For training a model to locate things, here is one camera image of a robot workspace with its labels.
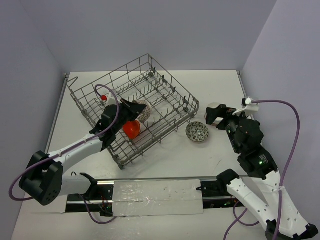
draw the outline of red object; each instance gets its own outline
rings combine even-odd
[[[140,133],[140,123],[138,120],[127,121],[122,127],[129,139],[135,139]]]
[[[106,96],[106,95],[102,95],[102,96],[101,96],[101,100],[102,100],[102,101],[106,101],[106,100],[107,100],[107,96]]]

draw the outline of wire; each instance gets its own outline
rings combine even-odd
[[[289,168],[289,165],[291,163],[292,157],[293,157],[294,152],[296,150],[296,146],[297,146],[297,142],[298,142],[298,138],[299,138],[299,133],[300,133],[300,117],[299,117],[299,113],[298,113],[297,109],[292,104],[290,104],[289,102],[286,102],[286,101],[282,101],[282,100],[253,100],[252,103],[253,104],[262,104],[262,103],[284,104],[284,105],[289,106],[294,111],[294,114],[295,114],[295,117],[296,117],[296,134],[295,134],[293,146],[292,146],[290,155],[288,157],[288,160],[286,161],[286,164],[284,166],[283,173],[282,173],[282,176],[280,178],[280,183],[279,183],[278,216],[277,216],[277,220],[276,220],[275,231],[274,231],[274,234],[273,234],[273,237],[272,237],[272,240],[276,240],[277,236],[278,236],[278,233],[279,233],[280,221],[281,221],[281,213],[282,213],[282,191],[281,191],[281,187],[283,187],[283,185],[284,185],[284,180],[285,180],[286,173],[288,171],[288,168]],[[227,234],[230,231],[230,229],[236,224],[236,222],[238,222],[243,217],[243,215],[247,212],[247,210],[248,209],[246,208],[244,210],[244,212],[239,217],[237,217],[234,220],[234,222],[228,227],[228,229],[226,230],[226,232],[224,234],[223,240],[227,239]]]
[[[103,88],[109,90],[109,91],[111,92],[112,96],[113,96],[114,99],[115,99],[116,115],[115,115],[115,118],[114,118],[113,122],[112,122],[105,130],[103,130],[102,132],[98,133],[97,135],[94,135],[94,136],[92,136],[92,137],[89,137],[89,138],[86,139],[86,140],[83,140],[83,141],[81,141],[81,142],[78,142],[78,143],[76,143],[75,145],[72,145],[71,147],[69,147],[69,148],[67,148],[66,150],[62,151],[62,152],[60,153],[61,155],[64,155],[64,154],[66,154],[66,153],[68,153],[68,152],[70,152],[70,151],[72,151],[72,150],[80,147],[82,144],[84,144],[84,143],[86,143],[86,142],[89,142],[89,141],[91,141],[91,140],[93,140],[93,139],[95,139],[95,138],[103,135],[103,134],[106,133],[110,128],[112,128],[112,126],[117,122],[118,116],[119,116],[119,112],[120,112],[120,106],[119,106],[119,102],[118,102],[118,99],[117,99],[116,94],[115,94],[115,93],[113,92],[113,90],[111,90],[109,87],[107,87],[107,86],[105,86],[105,85],[102,85],[102,84],[97,84],[97,85],[95,85],[95,87],[94,87],[94,91],[95,91],[98,95],[99,95],[99,93],[97,92],[97,87],[103,87]],[[18,202],[28,201],[28,200],[33,199],[33,197],[26,197],[26,198],[18,198],[18,197],[15,197],[15,196],[13,195],[13,189],[14,189],[16,183],[19,181],[19,179],[20,179],[22,176],[24,176],[24,175],[25,175],[26,173],[28,173],[30,170],[33,170],[33,169],[37,168],[38,166],[40,166],[40,165],[42,165],[42,164],[45,164],[45,163],[47,163],[47,162],[49,162],[49,161],[51,161],[51,160],[54,160],[54,159],[56,159],[57,157],[59,157],[59,154],[53,155],[53,156],[51,156],[51,157],[49,157],[49,158],[47,158],[47,159],[45,159],[45,160],[43,160],[43,161],[37,162],[36,164],[34,164],[34,165],[28,167],[27,169],[25,169],[21,174],[19,174],[19,175],[13,180],[13,182],[12,182],[11,185],[10,185],[10,188],[9,188],[9,197],[10,197],[12,200],[18,201]]]
[[[90,209],[89,209],[88,203],[87,203],[87,201],[85,200],[84,196],[82,196],[81,194],[79,194],[79,196],[80,196],[80,197],[82,198],[82,200],[84,201],[85,208],[86,208],[86,210],[88,211],[88,214],[89,214],[91,220],[94,221],[96,224],[100,224],[100,225],[109,224],[109,223],[113,222],[113,221],[117,218],[117,217],[115,216],[115,217],[113,217],[113,218],[112,218],[111,220],[109,220],[109,221],[97,221],[97,220],[95,220],[94,217],[93,217],[92,214],[91,214],[91,211],[90,211]]]
[[[235,217],[236,219],[238,218],[238,217],[237,217],[237,214],[236,214],[236,207],[237,207],[237,205],[238,205],[239,203],[240,203],[240,202],[237,201],[237,202],[235,203],[235,205],[233,206],[233,215],[234,215],[234,217]],[[242,221],[240,221],[240,220],[238,220],[238,222],[239,222],[240,224],[244,225],[244,226],[247,226],[247,227],[253,227],[253,226],[256,226],[256,225],[259,224],[259,221],[255,222],[255,223],[252,223],[252,224],[244,223],[244,222],[242,222]]]

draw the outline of wall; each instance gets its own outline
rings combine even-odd
[[[0,76],[0,238],[9,240],[21,207],[9,198],[9,184],[33,153],[45,149],[63,80],[17,0],[0,2]],[[14,194],[24,196],[17,189]]]
[[[300,138],[284,184],[299,211],[318,229],[319,13],[319,0],[278,0],[242,72],[249,96],[288,101],[300,114]],[[287,106],[263,103],[255,117],[262,123],[264,145],[282,171],[296,134],[295,115]]]
[[[174,70],[241,70],[276,0],[20,0],[70,71],[146,53]]]

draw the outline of table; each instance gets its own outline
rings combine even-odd
[[[219,71],[170,71],[199,101],[198,114],[191,121],[205,123],[204,113],[212,102],[241,108],[244,91],[235,70]],[[88,83],[107,72],[71,72],[69,79],[79,77]],[[91,130],[89,123],[64,86],[56,120],[48,142],[49,152],[61,149],[82,138]],[[237,162],[225,132],[209,127],[209,138],[202,144],[191,142],[185,134],[184,124],[120,170],[107,151],[92,155],[72,167],[72,171],[85,172],[96,179],[140,179],[216,176],[232,168],[245,175]],[[87,213],[64,213],[66,196],[58,197],[44,207],[36,201],[22,204],[12,236],[13,240],[35,239],[223,239],[227,227],[234,220],[230,208],[205,209],[204,214],[176,216],[147,216],[118,218],[111,224],[97,225]],[[253,223],[247,213],[243,221]],[[260,239],[263,229],[258,225],[248,229],[236,224],[228,239]]]

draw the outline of gray dish rack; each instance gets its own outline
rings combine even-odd
[[[152,56],[145,54],[118,69],[79,87],[78,77],[67,86],[82,115],[94,127],[105,109],[105,102],[95,93],[95,85],[114,89],[118,100],[143,100],[152,108],[150,118],[141,124],[139,136],[133,140],[120,130],[108,148],[120,169],[152,146],[159,143],[186,122],[190,122],[200,107],[199,101]],[[104,88],[100,93],[107,94]]]

